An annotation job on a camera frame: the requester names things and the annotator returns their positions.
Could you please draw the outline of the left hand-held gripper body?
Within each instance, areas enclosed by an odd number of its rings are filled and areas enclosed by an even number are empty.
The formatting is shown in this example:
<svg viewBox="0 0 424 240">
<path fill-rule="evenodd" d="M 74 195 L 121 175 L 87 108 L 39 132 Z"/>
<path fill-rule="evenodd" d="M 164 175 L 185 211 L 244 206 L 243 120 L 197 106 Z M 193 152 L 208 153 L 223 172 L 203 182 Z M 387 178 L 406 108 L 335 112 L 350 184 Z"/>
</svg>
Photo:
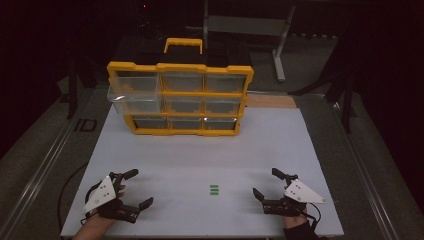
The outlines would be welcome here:
<svg viewBox="0 0 424 240">
<path fill-rule="evenodd" d="M 93 185 L 86 194 L 82 213 L 86 218 L 95 210 L 101 217 L 135 223 L 138 208 L 124 205 L 118 198 L 123 173 L 110 172 L 102 181 Z"/>
</svg>

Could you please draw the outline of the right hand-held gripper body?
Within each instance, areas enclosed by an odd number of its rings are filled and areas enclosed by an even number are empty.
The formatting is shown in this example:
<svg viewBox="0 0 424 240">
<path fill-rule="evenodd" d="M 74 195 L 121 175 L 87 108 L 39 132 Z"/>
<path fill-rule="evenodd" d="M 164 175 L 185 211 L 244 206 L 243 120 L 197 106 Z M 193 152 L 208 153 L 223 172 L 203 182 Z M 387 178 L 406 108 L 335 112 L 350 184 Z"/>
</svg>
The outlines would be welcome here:
<svg viewBox="0 0 424 240">
<path fill-rule="evenodd" d="M 297 175 L 276 174 L 285 181 L 283 197 L 279 200 L 268 200 L 262 197 L 262 208 L 265 214 L 286 217 L 308 216 L 304 212 L 307 204 L 324 204 L 326 199 L 301 182 Z"/>
</svg>

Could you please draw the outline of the clear plastic drawer bin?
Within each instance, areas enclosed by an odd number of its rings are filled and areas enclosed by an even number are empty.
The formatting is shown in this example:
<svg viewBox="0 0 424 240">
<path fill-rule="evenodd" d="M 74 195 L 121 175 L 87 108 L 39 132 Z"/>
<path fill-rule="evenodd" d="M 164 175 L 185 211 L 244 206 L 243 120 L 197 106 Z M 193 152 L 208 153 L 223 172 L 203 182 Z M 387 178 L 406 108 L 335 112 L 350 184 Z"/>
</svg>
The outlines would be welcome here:
<svg viewBox="0 0 424 240">
<path fill-rule="evenodd" d="M 122 115 L 159 113 L 162 110 L 159 75 L 117 71 L 110 79 L 107 98 Z"/>
</svg>

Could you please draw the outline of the yellow drawer organiser cabinet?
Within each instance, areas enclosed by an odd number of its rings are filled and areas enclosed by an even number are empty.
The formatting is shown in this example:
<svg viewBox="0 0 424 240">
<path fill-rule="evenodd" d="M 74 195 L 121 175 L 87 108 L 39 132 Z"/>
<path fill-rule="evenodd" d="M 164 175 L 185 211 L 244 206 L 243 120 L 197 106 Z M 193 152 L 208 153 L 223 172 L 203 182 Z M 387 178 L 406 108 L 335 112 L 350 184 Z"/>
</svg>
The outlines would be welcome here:
<svg viewBox="0 0 424 240">
<path fill-rule="evenodd" d="M 254 75 L 244 43 L 188 38 L 125 38 L 107 71 L 108 100 L 145 135 L 237 135 Z"/>
</svg>

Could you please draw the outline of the person's right hand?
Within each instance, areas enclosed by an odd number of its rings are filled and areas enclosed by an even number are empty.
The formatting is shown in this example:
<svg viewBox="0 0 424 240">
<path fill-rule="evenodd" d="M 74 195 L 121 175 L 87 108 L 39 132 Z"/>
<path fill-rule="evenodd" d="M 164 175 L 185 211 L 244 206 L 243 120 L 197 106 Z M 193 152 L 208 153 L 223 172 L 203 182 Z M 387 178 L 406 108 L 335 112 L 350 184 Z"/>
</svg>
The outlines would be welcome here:
<svg viewBox="0 0 424 240">
<path fill-rule="evenodd" d="M 292 216 L 292 217 L 283 216 L 282 221 L 283 221 L 283 226 L 285 229 L 291 229 L 291 228 L 307 223 L 308 219 L 306 216 L 300 214 L 299 216 Z"/>
</svg>

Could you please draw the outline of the person's left hand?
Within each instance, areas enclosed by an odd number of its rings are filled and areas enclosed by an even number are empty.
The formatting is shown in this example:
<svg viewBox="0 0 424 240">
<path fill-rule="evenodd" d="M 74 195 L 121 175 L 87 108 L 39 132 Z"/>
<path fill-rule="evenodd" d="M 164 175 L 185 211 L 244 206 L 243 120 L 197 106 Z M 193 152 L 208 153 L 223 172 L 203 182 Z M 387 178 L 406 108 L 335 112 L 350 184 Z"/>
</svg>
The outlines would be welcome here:
<svg viewBox="0 0 424 240">
<path fill-rule="evenodd" d="M 96 229 L 104 233 L 116 222 L 115 219 L 103 218 L 97 214 L 89 218 L 80 229 Z"/>
</svg>

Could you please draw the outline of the wooden board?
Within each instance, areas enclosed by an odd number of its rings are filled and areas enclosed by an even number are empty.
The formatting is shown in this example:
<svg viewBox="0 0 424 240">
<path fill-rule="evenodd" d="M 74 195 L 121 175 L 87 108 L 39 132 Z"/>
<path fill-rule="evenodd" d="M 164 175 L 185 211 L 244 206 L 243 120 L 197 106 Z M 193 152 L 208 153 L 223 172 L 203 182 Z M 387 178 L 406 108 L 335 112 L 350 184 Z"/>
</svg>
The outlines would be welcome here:
<svg viewBox="0 0 424 240">
<path fill-rule="evenodd" d="M 296 103 L 289 96 L 253 94 L 247 97 L 246 106 L 256 108 L 296 108 Z"/>
</svg>

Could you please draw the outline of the group of clear organiser drawers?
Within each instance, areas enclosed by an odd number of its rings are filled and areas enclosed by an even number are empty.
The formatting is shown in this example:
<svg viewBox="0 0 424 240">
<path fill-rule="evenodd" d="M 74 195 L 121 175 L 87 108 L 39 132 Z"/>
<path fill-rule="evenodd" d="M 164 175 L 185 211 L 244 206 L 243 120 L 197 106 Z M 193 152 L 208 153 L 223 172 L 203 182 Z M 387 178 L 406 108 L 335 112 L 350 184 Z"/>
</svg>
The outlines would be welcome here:
<svg viewBox="0 0 424 240">
<path fill-rule="evenodd" d="M 140 134 L 235 135 L 246 102 L 245 74 L 165 72 L 162 110 L 132 116 Z"/>
</svg>

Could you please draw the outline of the grey metal stand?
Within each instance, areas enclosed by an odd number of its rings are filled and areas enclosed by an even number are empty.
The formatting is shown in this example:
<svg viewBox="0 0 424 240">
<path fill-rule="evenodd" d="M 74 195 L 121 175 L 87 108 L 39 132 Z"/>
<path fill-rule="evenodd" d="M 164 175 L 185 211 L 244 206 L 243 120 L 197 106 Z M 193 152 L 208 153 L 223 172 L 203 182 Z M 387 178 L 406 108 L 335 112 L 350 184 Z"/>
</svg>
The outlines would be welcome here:
<svg viewBox="0 0 424 240">
<path fill-rule="evenodd" d="M 296 10 L 294 4 L 290 4 L 286 17 L 283 20 L 279 20 L 210 15 L 209 0 L 203 0 L 203 3 L 202 39 L 205 48 L 208 48 L 208 35 L 210 32 L 278 36 L 279 44 L 272 50 L 272 59 L 277 80 L 279 82 L 286 80 L 281 54 Z"/>
</svg>

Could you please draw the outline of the aluminium rail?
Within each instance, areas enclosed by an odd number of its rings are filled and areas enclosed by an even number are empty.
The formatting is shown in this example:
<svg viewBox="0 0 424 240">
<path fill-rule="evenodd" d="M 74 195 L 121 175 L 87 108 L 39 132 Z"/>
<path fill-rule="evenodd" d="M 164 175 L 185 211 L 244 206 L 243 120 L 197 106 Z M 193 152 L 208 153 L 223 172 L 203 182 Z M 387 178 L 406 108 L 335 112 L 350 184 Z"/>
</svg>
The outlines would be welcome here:
<svg viewBox="0 0 424 240">
<path fill-rule="evenodd" d="M 342 110 L 339 104 L 330 103 L 329 107 L 332 111 L 333 117 L 337 120 L 338 128 L 340 129 L 345 141 L 347 142 L 349 151 L 353 157 L 353 165 L 358 175 L 359 182 L 361 183 L 367 201 L 369 202 L 374 218 L 378 223 L 384 239 L 400 240 L 398 231 L 396 230 L 391 218 L 388 215 L 388 212 L 382 202 L 374 182 L 372 181 L 371 175 L 366 168 L 363 158 L 353 141 L 352 136 L 345 130 L 345 127 L 341 123 Z"/>
<path fill-rule="evenodd" d="M 77 109 L 75 110 L 75 113 L 70 119 L 67 119 L 64 122 L 53 144 L 37 168 L 37 171 L 29 179 L 28 183 L 23 189 L 23 192 L 16 201 L 16 204 L 12 208 L 11 213 L 8 215 L 5 223 L 0 228 L 0 240 L 11 240 L 14 237 L 17 227 L 21 224 L 29 209 L 31 208 L 31 205 L 42 188 L 45 179 L 56 163 L 58 156 L 60 155 L 64 145 L 66 144 L 69 136 L 73 131 L 73 128 L 76 126 L 76 122 L 79 119 L 81 112 L 93 95 L 93 92 L 93 89 L 82 91 L 80 98 L 77 100 Z"/>
</svg>

